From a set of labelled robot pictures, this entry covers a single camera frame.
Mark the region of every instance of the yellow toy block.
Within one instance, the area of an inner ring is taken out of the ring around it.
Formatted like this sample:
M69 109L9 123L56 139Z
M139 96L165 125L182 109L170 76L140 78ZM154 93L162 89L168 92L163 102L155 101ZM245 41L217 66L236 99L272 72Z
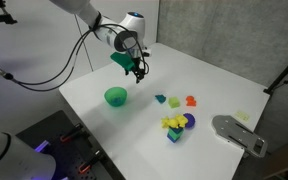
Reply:
M168 121L169 118L167 116L165 118L162 118L162 128L168 128Z
M243 120L245 122L247 122L250 119L250 115L246 114L243 111L237 111L235 113L235 117L237 117L238 119Z
M178 128L178 120L177 119L170 119L168 121L168 126L171 128Z
M182 128L184 128L186 123L188 123L188 119L183 115L177 114L175 118L177 119L179 126Z

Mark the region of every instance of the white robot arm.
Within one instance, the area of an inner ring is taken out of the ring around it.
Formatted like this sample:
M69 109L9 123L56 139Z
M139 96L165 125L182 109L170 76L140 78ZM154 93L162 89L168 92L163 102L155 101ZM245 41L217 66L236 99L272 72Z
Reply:
M94 29L94 33L99 40L108 44L118 52L124 52L127 49L138 50L143 48L143 39L145 35L145 20L144 17L135 12L127 13L124 20L117 24L116 22L104 17L99 13L91 4L89 0L50 0L58 7L67 11L68 13L79 16L91 29ZM121 25L128 29L125 29L108 25L108 28L97 28L101 25L116 24ZM139 42L138 47L134 38L135 36Z

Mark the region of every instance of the white table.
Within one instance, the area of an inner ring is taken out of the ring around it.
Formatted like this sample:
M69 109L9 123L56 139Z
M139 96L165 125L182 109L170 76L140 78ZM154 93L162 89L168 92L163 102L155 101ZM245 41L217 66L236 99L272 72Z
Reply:
M60 92L126 179L231 179L244 151L215 135L212 117L242 110L250 115L242 123L254 130L269 98L265 87L162 44L151 48L150 73L140 84L112 63L63 85ZM128 91L122 107L110 107L104 99L114 86ZM181 107L159 104L156 94L177 96ZM195 96L196 108L185 106L187 95ZM160 119L185 112L197 124L173 144Z

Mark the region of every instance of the green bowl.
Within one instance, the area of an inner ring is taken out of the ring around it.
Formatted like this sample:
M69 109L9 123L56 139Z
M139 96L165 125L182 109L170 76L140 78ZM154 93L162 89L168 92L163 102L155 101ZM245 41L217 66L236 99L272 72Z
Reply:
M127 91L121 87L112 87L104 94L105 100L113 107L122 106L127 98Z

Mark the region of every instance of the purple toy block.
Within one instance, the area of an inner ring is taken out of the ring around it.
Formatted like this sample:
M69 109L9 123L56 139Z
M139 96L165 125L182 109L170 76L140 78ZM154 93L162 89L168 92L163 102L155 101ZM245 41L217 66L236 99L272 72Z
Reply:
M185 113L183 114L183 116L185 116L188 120L188 123L186 123L185 128L192 128L195 125L195 118L192 114L190 113Z

